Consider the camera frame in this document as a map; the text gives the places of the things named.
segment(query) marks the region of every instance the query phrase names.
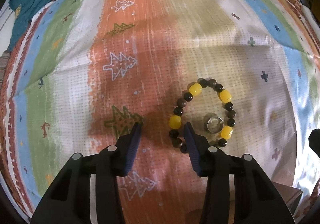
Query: silver ring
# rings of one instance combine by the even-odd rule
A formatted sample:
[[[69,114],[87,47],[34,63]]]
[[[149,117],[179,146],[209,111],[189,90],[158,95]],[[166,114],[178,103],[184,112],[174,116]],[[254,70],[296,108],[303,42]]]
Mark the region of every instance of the silver ring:
[[[219,133],[223,128],[223,119],[214,113],[209,113],[204,119],[204,129],[212,134]]]

